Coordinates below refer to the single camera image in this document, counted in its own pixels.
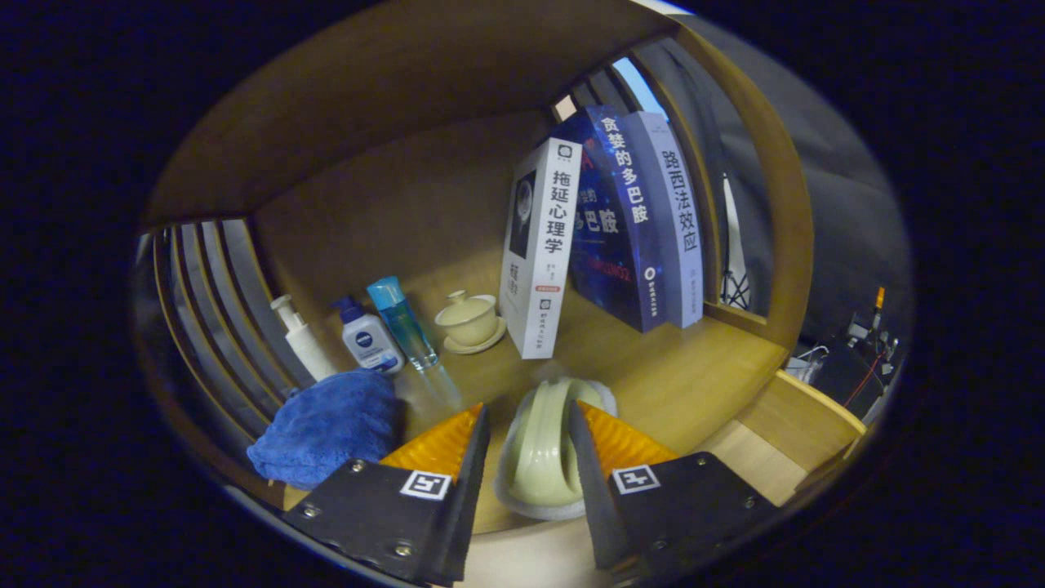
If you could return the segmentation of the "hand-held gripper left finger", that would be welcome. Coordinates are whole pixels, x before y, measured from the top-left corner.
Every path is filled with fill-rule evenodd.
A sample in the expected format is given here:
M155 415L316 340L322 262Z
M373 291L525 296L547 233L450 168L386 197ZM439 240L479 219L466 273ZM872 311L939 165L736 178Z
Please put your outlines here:
M381 461L351 458L284 515L291 527L391 585L462 581L490 439L474 404Z

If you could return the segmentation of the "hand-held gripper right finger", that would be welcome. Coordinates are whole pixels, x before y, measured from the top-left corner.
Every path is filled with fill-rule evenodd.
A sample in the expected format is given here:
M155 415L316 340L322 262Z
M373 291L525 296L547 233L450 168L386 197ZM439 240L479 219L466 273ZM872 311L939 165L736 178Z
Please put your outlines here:
M598 569L616 586L669 586L746 543L777 508L709 452L678 455L578 401L570 410Z

